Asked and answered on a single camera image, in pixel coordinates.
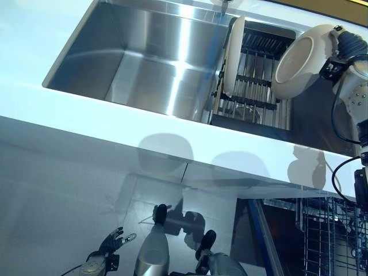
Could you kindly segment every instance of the drying rack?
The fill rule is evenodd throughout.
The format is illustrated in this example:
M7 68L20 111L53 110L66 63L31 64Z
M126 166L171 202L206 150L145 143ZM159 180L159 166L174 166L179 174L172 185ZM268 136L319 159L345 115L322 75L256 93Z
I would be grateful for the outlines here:
M224 58L213 114L289 130L292 102L276 99L271 80L279 59L294 39L292 31L246 22L233 96L223 93Z

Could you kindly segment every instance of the dish rack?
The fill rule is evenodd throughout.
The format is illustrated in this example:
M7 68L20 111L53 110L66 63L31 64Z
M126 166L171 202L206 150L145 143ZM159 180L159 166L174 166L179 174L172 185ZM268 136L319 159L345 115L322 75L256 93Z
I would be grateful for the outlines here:
M223 60L213 115L280 129L290 129L290 100L275 98L271 80L282 54L295 40L293 31L246 22L233 96L223 93Z
M303 276L367 276L368 214L338 198L263 200L268 206L295 211L302 248Z

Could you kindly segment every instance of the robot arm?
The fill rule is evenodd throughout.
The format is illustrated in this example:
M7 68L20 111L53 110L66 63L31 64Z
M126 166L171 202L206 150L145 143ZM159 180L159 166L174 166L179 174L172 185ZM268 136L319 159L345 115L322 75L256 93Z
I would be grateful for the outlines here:
M355 197L357 204L368 212L368 55L367 43L359 36L349 33L342 26L331 31L335 38L337 51L320 71L320 76L333 82L336 99L332 109L334 126L334 108L338 98L346 106L353 124L357 128L359 141L349 141L361 146L360 157L364 168L356 170Z

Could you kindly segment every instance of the wire basket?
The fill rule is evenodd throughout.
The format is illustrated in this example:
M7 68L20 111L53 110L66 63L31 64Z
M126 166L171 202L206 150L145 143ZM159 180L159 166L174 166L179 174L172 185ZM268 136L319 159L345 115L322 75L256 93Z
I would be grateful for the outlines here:
M300 200L304 275L368 275L367 216L337 198Z

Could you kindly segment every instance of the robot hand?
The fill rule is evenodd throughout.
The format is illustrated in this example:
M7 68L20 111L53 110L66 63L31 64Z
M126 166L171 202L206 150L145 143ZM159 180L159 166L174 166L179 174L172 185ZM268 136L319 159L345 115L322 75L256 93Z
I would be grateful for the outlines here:
M122 227L116 228L101 243L98 252L101 253L101 255L112 254L120 247L122 247L123 244L130 242L137 236L136 234L130 234L127 237L119 237L123 233L124 231L122 230Z
M109 271L116 271L119 267L119 255L114 252L123 244L131 242L136 234L119 237L124 231L122 227L116 228L101 243L99 250L92 252L87 261L80 267L79 276L105 276Z

